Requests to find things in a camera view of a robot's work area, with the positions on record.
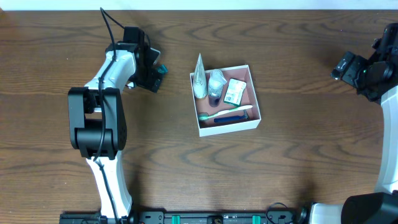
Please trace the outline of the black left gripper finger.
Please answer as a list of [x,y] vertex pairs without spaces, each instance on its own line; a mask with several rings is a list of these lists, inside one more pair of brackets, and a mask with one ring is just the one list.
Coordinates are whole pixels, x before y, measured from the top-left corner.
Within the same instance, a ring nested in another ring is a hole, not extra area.
[[157,93],[163,78],[164,71],[161,68],[152,68],[139,73],[136,85],[153,93]]
[[146,49],[146,66],[152,67],[155,65],[160,57],[160,51],[152,47]]

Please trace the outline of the Colgate toothpaste tube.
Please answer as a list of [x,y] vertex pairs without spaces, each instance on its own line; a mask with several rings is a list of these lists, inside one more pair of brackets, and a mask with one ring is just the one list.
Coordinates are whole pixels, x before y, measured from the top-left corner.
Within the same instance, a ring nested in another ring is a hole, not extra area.
[[157,71],[158,71],[159,73],[161,73],[161,74],[166,74],[166,73],[168,72],[168,69],[167,69],[167,67],[166,67],[165,65],[160,65],[160,66],[157,68]]

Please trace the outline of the white Pantene conditioner tube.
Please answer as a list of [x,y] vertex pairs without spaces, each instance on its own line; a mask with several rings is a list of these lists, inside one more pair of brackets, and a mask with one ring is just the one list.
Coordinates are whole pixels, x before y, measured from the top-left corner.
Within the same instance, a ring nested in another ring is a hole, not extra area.
[[196,98],[203,99],[207,96],[207,80],[201,54],[198,56],[192,87]]

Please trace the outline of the green white toothbrush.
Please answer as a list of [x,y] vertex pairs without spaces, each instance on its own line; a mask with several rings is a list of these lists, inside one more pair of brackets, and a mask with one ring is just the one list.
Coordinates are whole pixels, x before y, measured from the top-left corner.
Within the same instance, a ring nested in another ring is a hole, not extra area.
[[206,121],[206,120],[209,120],[211,118],[215,118],[215,117],[218,117],[218,116],[221,116],[221,115],[224,115],[224,114],[228,114],[228,113],[232,113],[232,112],[235,112],[235,111],[248,110],[248,109],[251,109],[252,107],[253,107],[253,105],[239,106],[239,107],[236,107],[236,108],[219,111],[219,112],[217,112],[217,113],[215,113],[213,115],[208,115],[206,113],[202,113],[202,114],[198,115],[198,120],[199,121]]

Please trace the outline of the clear purple soap pump bottle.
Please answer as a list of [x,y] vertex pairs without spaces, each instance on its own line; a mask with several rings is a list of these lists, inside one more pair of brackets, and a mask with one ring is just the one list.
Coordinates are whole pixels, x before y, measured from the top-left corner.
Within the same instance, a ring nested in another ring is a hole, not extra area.
[[227,83],[223,72],[215,69],[210,73],[208,82],[208,99],[211,107],[217,107],[220,103],[224,85]]

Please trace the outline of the green white soap bar box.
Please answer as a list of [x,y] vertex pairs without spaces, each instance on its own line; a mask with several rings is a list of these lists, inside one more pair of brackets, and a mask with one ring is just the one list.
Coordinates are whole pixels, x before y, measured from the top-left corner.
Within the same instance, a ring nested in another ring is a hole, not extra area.
[[243,93],[245,89],[246,89],[246,82],[231,78],[229,80],[223,102],[239,106],[241,104],[241,100],[243,98]]

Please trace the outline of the blue disposable razor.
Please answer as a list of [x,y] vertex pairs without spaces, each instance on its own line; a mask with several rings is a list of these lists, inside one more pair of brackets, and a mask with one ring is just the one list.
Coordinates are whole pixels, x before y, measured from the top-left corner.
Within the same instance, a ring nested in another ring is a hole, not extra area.
[[241,121],[241,120],[248,120],[249,116],[246,110],[244,110],[244,114],[242,116],[228,116],[228,117],[223,117],[223,118],[215,118],[214,122],[215,123],[228,123],[232,121]]

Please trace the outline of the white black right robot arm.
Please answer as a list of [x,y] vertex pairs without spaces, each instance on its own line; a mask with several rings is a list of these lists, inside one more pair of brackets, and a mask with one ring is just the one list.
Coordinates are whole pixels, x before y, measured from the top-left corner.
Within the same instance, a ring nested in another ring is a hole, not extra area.
[[308,223],[397,223],[397,24],[388,24],[372,47],[369,58],[345,52],[331,77],[382,108],[382,158],[374,192],[350,196],[342,204],[314,203]]

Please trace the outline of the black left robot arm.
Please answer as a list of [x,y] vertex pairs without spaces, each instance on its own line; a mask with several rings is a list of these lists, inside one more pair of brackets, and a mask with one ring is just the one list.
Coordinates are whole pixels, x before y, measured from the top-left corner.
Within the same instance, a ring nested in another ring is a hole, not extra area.
[[125,87],[139,86],[153,93],[168,72],[157,67],[160,51],[152,48],[145,32],[125,27],[123,39],[111,43],[94,78],[68,92],[70,141],[93,171],[101,199],[97,215],[67,217],[62,223],[130,223],[132,197],[122,165],[127,123],[121,99]]

